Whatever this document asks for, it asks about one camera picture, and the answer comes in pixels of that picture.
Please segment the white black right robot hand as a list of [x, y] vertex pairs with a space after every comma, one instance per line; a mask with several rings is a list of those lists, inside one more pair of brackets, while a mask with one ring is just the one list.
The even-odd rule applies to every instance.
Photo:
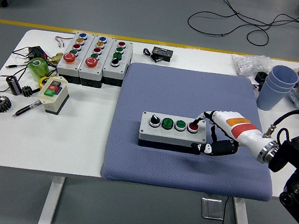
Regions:
[[[238, 147], [247, 147], [251, 154], [260, 163], [269, 162], [268, 154], [277, 143], [271, 134], [261, 132], [250, 120], [234, 111], [205, 111], [201, 113], [192, 125], [207, 119], [211, 123], [212, 142], [206, 145], [192, 143], [196, 150], [209, 156], [225, 156], [235, 153]], [[215, 136], [215, 127], [220, 128], [229, 140], [218, 141]]]

